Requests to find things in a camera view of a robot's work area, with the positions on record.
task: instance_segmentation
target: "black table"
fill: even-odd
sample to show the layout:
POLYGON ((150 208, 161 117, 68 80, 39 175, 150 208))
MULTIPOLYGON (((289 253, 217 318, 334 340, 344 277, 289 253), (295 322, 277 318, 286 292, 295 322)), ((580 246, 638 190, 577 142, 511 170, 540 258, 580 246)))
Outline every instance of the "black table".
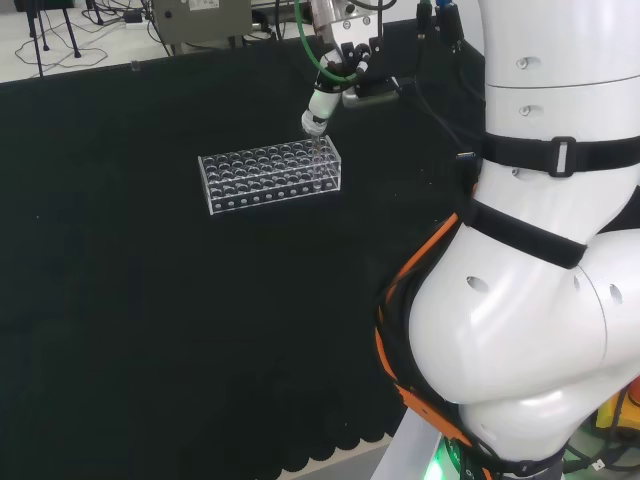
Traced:
POLYGON ((203 199, 197 156, 303 138, 313 78, 294 42, 0 86, 3 480, 275 478, 394 431, 373 301, 450 214, 452 144, 408 103, 340 109, 340 193, 203 199))

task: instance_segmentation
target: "end effector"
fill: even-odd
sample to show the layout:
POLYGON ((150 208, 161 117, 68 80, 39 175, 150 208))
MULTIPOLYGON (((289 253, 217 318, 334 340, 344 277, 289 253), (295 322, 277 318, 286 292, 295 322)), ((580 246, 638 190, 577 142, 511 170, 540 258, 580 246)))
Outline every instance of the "end effector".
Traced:
POLYGON ((318 37, 334 47, 322 58, 321 64, 334 75, 354 78, 337 82, 322 71, 318 74, 315 92, 302 115, 303 129, 317 136, 324 133, 342 93, 352 89, 366 73, 369 58, 380 51, 382 39, 375 7, 365 9, 348 0, 311 0, 311 8, 318 37))

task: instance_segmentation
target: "green cable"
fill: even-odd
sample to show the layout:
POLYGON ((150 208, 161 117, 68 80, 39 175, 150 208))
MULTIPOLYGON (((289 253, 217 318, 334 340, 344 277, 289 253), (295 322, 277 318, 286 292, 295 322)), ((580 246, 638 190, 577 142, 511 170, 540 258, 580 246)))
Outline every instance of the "green cable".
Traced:
POLYGON ((316 59, 316 57, 313 56, 313 52, 311 51, 309 42, 307 42, 307 37, 304 34, 304 28, 302 27, 302 15, 300 14, 300 0, 294 0, 293 4, 296 11, 296 23, 298 24, 298 32, 300 32, 300 40, 302 40, 302 46, 304 47, 305 51, 307 52, 307 55, 309 56, 309 59, 313 62, 316 68, 320 70, 320 72, 322 72, 322 74, 325 77, 333 80, 334 82, 348 83, 355 80, 357 76, 355 73, 349 75, 348 77, 340 77, 338 75, 334 75, 329 70, 324 68, 322 64, 316 59))

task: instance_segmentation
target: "strap buckle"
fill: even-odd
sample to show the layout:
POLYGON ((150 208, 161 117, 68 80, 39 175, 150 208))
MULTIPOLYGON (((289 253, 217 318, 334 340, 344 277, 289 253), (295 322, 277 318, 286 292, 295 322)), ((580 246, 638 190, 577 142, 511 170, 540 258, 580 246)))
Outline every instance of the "strap buckle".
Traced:
POLYGON ((547 172, 554 178, 569 178, 576 172, 577 141, 573 137, 555 137, 547 158, 547 172))

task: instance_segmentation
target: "tripod leg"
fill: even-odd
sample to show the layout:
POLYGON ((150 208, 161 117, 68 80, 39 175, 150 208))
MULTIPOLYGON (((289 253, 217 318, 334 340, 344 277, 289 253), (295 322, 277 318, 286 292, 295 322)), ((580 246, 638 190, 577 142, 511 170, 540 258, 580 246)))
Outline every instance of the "tripod leg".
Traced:
POLYGON ((49 51, 49 45, 47 45, 47 39, 44 36, 44 27, 42 26, 42 12, 44 11, 44 0, 40 0, 40 3, 38 4, 38 8, 37 8, 37 12, 38 12, 38 21, 40 22, 40 31, 42 32, 42 43, 43 43, 43 47, 42 49, 45 52, 49 51))
POLYGON ((73 56, 76 58, 80 58, 80 51, 78 50, 78 45, 76 44, 76 37, 73 36, 73 29, 71 28, 71 22, 69 21, 69 14, 67 13, 67 9, 62 9, 62 14, 64 15, 64 21, 67 22, 67 28, 69 29, 69 36, 71 37, 71 44, 73 45, 73 56))
POLYGON ((41 77, 44 77, 42 73, 42 60, 40 59, 40 48, 38 48, 38 35, 36 35, 36 22, 34 20, 35 15, 35 0, 27 0, 27 20, 29 20, 29 31, 33 32, 33 45, 36 47, 36 58, 38 59, 38 72, 41 77))
POLYGON ((102 20, 102 17, 100 16, 100 9, 98 9, 98 5, 95 0, 87 0, 87 10, 91 10, 92 8, 93 11, 96 12, 96 17, 98 18, 96 23, 98 25, 104 25, 104 20, 102 20))
POLYGON ((25 2, 25 10, 27 11, 27 21, 29 22, 29 37, 36 38, 35 14, 33 10, 29 8, 29 0, 25 2))

